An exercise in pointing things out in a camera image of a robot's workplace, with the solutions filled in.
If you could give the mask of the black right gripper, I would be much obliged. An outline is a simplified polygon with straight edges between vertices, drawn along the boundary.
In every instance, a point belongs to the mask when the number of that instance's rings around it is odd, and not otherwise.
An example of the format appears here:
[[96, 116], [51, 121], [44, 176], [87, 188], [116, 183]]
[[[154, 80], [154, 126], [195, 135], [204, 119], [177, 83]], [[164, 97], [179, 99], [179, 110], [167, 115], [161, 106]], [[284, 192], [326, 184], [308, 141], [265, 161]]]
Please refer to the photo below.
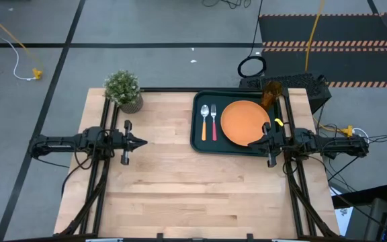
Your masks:
[[286, 127], [291, 131], [291, 124], [284, 122], [282, 130], [275, 134], [271, 133], [271, 126], [269, 122], [263, 125], [263, 132], [265, 136], [259, 140], [249, 143], [248, 147], [256, 151], [268, 151], [268, 167], [275, 167], [277, 165], [276, 157], [283, 151], [283, 146], [287, 143]]

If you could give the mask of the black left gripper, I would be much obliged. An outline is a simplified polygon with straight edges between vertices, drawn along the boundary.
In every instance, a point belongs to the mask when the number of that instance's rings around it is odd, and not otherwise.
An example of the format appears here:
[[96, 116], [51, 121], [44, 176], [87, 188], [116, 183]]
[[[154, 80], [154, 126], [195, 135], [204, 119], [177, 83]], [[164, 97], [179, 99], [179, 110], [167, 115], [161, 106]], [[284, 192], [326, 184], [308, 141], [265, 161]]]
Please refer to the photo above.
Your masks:
[[129, 120], [124, 121], [124, 131], [120, 132], [118, 129], [112, 131], [111, 134], [111, 149], [112, 151], [122, 149], [122, 156], [120, 163], [122, 165], [129, 164], [128, 153], [139, 147], [147, 144], [146, 140], [132, 136], [130, 131], [132, 130], [132, 123]]

